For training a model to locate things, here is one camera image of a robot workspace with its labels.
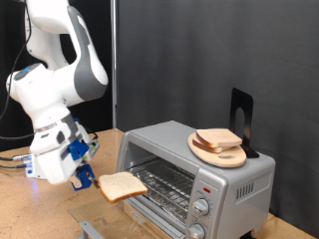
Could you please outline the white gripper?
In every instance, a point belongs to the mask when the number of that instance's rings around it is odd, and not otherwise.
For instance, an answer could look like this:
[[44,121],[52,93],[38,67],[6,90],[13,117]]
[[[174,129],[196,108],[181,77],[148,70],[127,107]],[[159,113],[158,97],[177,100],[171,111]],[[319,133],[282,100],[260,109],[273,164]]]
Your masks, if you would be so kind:
[[[85,129],[76,121],[71,125],[62,122],[48,130],[36,132],[30,150],[45,178],[51,184],[61,184],[88,158],[89,141]],[[72,177],[71,182],[76,189],[82,187],[78,177]]]

